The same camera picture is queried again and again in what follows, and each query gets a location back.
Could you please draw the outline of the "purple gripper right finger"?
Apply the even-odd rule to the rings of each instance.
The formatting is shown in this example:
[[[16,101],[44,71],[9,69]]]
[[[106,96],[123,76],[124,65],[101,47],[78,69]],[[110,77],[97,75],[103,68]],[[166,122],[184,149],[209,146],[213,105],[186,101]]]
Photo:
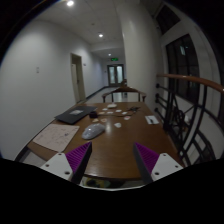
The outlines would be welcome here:
[[[133,154],[145,185],[182,169],[169,154],[158,154],[139,143],[133,145]]]

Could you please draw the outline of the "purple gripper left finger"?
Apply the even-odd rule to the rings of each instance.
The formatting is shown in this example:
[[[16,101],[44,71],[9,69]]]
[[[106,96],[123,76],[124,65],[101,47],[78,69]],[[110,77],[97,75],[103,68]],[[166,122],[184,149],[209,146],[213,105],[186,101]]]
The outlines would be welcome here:
[[[65,180],[79,184],[92,153],[92,143],[87,142],[64,154],[57,153],[41,168]]]

